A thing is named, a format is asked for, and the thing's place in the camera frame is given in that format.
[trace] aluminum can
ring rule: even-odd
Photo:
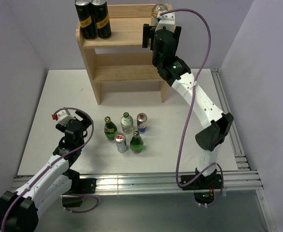
[[[127,150],[126,137],[123,133],[118,133],[116,135],[116,144],[118,152],[123,153]]]
[[[97,31],[92,15],[93,5],[90,3],[90,0],[75,0],[74,5],[77,9],[83,37],[88,40],[94,40],[97,38]]]
[[[91,0],[93,14],[99,38],[109,39],[111,37],[111,26],[106,0]]]
[[[147,120],[148,120],[148,117],[147,117],[146,114],[139,113],[137,115],[137,130],[140,133],[146,132],[146,130],[147,130]]]

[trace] glass bottle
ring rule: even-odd
[[[157,3],[152,8],[150,26],[157,26],[157,24],[159,23],[160,19],[158,19],[157,17],[159,11],[168,11],[167,5],[165,4],[165,0],[157,0]]]
[[[121,126],[124,133],[131,133],[134,130],[134,122],[132,116],[125,112],[121,118]]]
[[[105,125],[104,125],[104,134],[109,140],[114,140],[115,136],[118,133],[117,126],[111,121],[110,117],[104,118]]]
[[[140,137],[139,131],[134,131],[134,136],[131,140],[131,150],[134,153],[140,153],[143,149],[143,140]]]

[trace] green glass bottle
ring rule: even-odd
[[[143,140],[140,137],[139,131],[134,131],[134,136],[131,140],[131,150],[134,153],[140,153],[143,149]]]
[[[118,133],[117,126],[111,121],[110,117],[104,118],[105,125],[104,125],[104,134],[109,140],[114,140],[115,136]]]

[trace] wooden shelf leg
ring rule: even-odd
[[[94,66],[95,66],[95,59],[96,59],[96,52],[95,49],[83,49],[82,44],[83,44],[83,36],[80,31],[80,24],[78,23],[77,25],[77,30],[76,30],[76,38],[78,42],[78,46],[81,52],[82,59],[85,64],[85,68],[87,69],[87,73],[89,75],[89,81],[92,85],[93,93],[96,99],[96,102],[98,105],[101,104],[102,100],[102,84],[101,83],[94,83]]]
[[[167,84],[166,81],[160,81],[160,90],[161,90],[162,103],[164,103],[166,101],[169,90],[169,85]]]

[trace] white wall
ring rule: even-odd
[[[222,79],[247,158],[283,232],[283,1],[254,1]]]
[[[0,0],[0,196],[16,175],[46,72]]]
[[[25,33],[48,69],[83,69],[75,39],[77,14],[73,0],[8,0]],[[107,0],[108,4],[155,3],[156,0]],[[253,0],[166,0],[174,8],[200,12],[212,31],[207,67],[221,66]],[[183,27],[178,56],[199,67],[207,49],[203,22],[190,13],[177,13]]]

